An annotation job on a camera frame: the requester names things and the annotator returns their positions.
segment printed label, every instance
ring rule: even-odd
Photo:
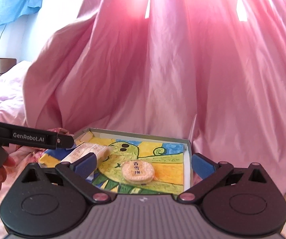
[[[130,171],[133,176],[144,175],[144,167],[141,162],[132,161],[130,166]]]
[[[106,146],[101,146],[97,144],[91,143],[83,143],[75,148],[68,156],[66,156],[62,162],[70,162],[74,163],[76,160],[82,158],[83,156],[87,155],[88,153],[97,153],[101,150],[106,149]]]
[[[14,130],[12,133],[12,139],[45,144],[46,135],[31,134],[31,133],[25,133],[22,131]]]

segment pink fabric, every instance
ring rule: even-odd
[[[0,76],[0,122],[26,126],[22,85],[30,65],[22,61]]]
[[[188,138],[286,192],[286,0],[84,0],[24,80],[30,127]]]

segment round cracker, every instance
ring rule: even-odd
[[[122,164],[122,174],[124,179],[131,184],[147,184],[153,180],[155,171],[148,162],[130,160]]]

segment pink bedsheet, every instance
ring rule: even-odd
[[[286,0],[84,0],[24,101],[31,127],[189,138],[216,162],[260,162],[285,194]]]
[[[24,76],[30,65],[31,62],[22,61],[0,77],[1,122],[26,126],[22,84]],[[17,166],[7,169],[8,178],[2,185],[2,189],[0,191],[0,203],[17,175],[20,174],[27,163],[33,161],[33,156],[30,154],[32,150],[29,148],[21,148],[19,151],[14,152],[16,150],[16,146],[10,145],[9,148],[5,149],[8,153],[11,153],[11,156],[16,160]],[[7,233],[0,220],[0,238],[3,238],[6,234]]]

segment blue crayon area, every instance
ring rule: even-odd
[[[122,140],[122,139],[115,139],[116,142],[127,142],[129,144],[139,146],[142,141],[135,141],[135,140]]]
[[[62,161],[73,150],[74,150],[74,148],[72,148],[72,149],[57,148],[55,150],[48,149],[48,150],[45,151],[45,153],[48,154],[49,156],[54,157],[55,159],[58,159],[58,160]]]
[[[176,144],[176,143],[163,143],[162,147],[166,149],[164,155],[175,155],[184,152],[184,145],[183,144]]]
[[[95,171],[93,175],[91,174],[89,177],[86,178],[86,181],[89,182],[89,183],[92,183],[92,181],[93,181],[95,178],[97,178],[97,176],[99,176],[99,175],[100,175],[100,173],[99,173],[98,171]]]

